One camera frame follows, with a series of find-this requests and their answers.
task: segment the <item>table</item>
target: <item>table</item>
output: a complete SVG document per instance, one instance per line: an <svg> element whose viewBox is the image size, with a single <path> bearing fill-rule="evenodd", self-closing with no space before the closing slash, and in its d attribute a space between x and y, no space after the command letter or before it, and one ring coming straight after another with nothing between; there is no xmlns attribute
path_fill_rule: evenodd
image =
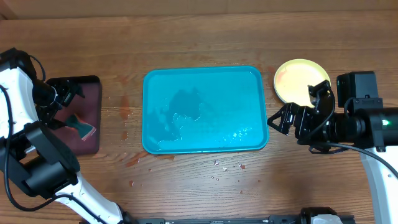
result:
<svg viewBox="0 0 398 224"><path fill-rule="evenodd" d="M147 155L141 145L142 81L156 68L253 65L262 73L270 116L282 106L272 86L275 70L306 58L325 68L335 92L337 75L374 70L384 105L398 106L397 11L0 21L0 51L11 47L36 56L47 78L100 77L101 148L79 157L81 172L135 217L264 217L329 206L355 215L358 223L374 223L356 152L312 155L293 135L270 129L270 141L260 151ZM12 191L25 206L43 202L14 186ZM58 203L20 212L8 202L2 182L0 219L81 220Z"/></svg>

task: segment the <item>robotic hand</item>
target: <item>robotic hand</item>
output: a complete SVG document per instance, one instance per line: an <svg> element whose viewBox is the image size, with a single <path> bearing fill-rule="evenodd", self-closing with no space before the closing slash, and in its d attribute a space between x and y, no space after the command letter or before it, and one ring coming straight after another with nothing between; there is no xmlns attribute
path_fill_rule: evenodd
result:
<svg viewBox="0 0 398 224"><path fill-rule="evenodd" d="M136 224L127 212L105 199L82 177L76 156L49 130L65 126L54 116L75 95L84 97L81 88L68 80L52 86L38 80L31 57L35 59L16 49L0 54L0 89L4 94L0 96L0 169L9 200L28 212L56 200L90 223ZM37 157L21 163L34 149ZM19 205L12 197L9 178L26 195L50 199L34 208Z"/></svg>
<svg viewBox="0 0 398 224"><path fill-rule="evenodd" d="M374 72L337 77L338 106L345 109L341 114L335 113L335 96L328 81L308 90L314 108L287 103L268 119L268 125L286 135L293 125L297 144L309 145L313 154L361 152L376 223L398 223L398 108L383 108ZM273 123L277 118L279 125Z"/></svg>

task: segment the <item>teal tray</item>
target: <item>teal tray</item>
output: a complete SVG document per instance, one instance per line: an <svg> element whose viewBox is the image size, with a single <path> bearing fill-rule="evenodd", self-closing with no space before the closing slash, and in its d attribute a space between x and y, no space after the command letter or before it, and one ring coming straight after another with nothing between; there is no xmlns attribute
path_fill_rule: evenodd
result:
<svg viewBox="0 0 398 224"><path fill-rule="evenodd" d="M252 66L153 70L144 79L142 145L152 154L262 149L262 78Z"/></svg>

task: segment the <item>black cable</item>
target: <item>black cable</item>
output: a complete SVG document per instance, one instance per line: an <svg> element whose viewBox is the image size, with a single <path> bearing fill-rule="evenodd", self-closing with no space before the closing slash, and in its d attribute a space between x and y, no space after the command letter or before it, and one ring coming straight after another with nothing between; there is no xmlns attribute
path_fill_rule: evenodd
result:
<svg viewBox="0 0 398 224"><path fill-rule="evenodd" d="M369 151L367 151L365 149L360 149L358 147L349 146L349 145L340 144L340 143L333 143L333 142L313 142L313 143L311 143L311 145L313 145L313 146L340 147L340 148L351 149L351 150L363 153L363 154L365 154L367 156L370 156L373 159L381 162L383 165L385 165L395 175L395 177L398 178L398 172L387 161L385 161L383 158L379 157L375 153L369 152Z"/></svg>
<svg viewBox="0 0 398 224"><path fill-rule="evenodd" d="M47 206L48 204L52 203L53 201L55 201L58 198L62 198L62 197L66 197L69 198L69 200L72 200L74 202L76 202L79 206L82 207L82 209L84 209L84 211L86 211L88 214L90 214L93 218L95 218L98 222L102 223L102 224L106 224L106 222L104 220L102 220L100 217L97 217L92 211L90 211L84 204L82 204L79 200L77 200L77 198L75 198L72 195L54 195L50 200L44 202L41 205L38 205L36 207L33 208L27 208L24 207L20 204L18 204L18 202L15 201L14 197L11 194L11 190L10 190L10 185L9 185L9 179L8 179L8 160L9 160L9 150L10 150L10 144L11 144L11 138L12 138L12 132L14 129L14 120L12 118L12 110L11 110L11 101L10 101L10 97L7 93L7 90L0 85L0 89L1 91L4 93L4 97L6 98L6 103L7 103L7 112L8 112L8 124L9 124L9 131L8 131L8 138L6 141L6 157L4 159L4 186L6 189L6 194L8 199L10 200L10 202L12 203L13 206L15 206L16 208L18 208L19 210L25 211L25 212L34 212L37 211L41 208L44 208L45 206Z"/></svg>
<svg viewBox="0 0 398 224"><path fill-rule="evenodd" d="M306 135L303 139L297 140L297 144L299 144L299 145L307 145L307 144L309 144L307 141L315 133L317 133L323 127L323 125L325 125L326 122L328 122L330 120L330 118L333 116L333 113L335 112L335 109L336 109L336 99L335 99L335 95L333 94L332 90L329 90L329 92L330 92L330 96L333 99L333 105L332 105L332 109L331 109L331 112L330 112L329 116L321 124L319 124L314 130L312 130L308 135Z"/></svg>
<svg viewBox="0 0 398 224"><path fill-rule="evenodd" d="M39 63L40 68L42 69L42 74L43 74L42 81L44 81L44 80L45 80L45 71L44 71L43 65L42 65L42 64L39 62L39 60L37 60L37 58L35 58L33 55L29 55L29 57L33 58L37 63Z"/></svg>
<svg viewBox="0 0 398 224"><path fill-rule="evenodd" d="M355 100L355 97L350 97L348 98L348 100L346 101L346 103L344 104L344 115L346 116L346 118L349 118L348 116L348 105L351 102L351 100Z"/></svg>

